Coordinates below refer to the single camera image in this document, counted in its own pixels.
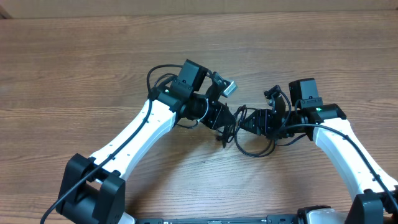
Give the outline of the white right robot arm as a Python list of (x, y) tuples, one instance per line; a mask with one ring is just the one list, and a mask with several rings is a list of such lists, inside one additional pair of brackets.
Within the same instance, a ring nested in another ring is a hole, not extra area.
[(397, 181), (360, 143), (338, 105), (323, 104), (316, 93), (293, 94), (290, 103), (281, 93), (265, 96), (272, 109), (254, 110), (239, 127), (273, 142), (308, 137), (327, 155), (352, 199), (348, 213), (325, 205), (300, 208), (294, 223), (397, 223)]

